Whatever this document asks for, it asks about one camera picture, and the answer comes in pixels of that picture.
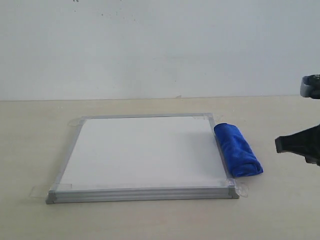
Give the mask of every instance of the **white wall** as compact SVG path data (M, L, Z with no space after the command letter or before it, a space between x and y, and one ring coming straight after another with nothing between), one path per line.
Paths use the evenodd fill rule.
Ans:
M299 94L319 0L0 0L0 100Z

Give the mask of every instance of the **wooden table surface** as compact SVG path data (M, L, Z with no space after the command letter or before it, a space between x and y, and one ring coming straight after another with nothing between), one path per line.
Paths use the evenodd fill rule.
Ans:
M46 205L77 118L207 113L240 128L264 168L240 199ZM318 240L320 167L275 138L320 122L300 96L0 102L1 240Z

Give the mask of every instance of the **blue microfiber cloth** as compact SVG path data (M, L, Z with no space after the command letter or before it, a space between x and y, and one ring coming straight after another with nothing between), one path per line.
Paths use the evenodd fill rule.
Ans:
M253 176L263 172L261 164L236 126L221 123L214 127L214 132L228 171L233 177Z

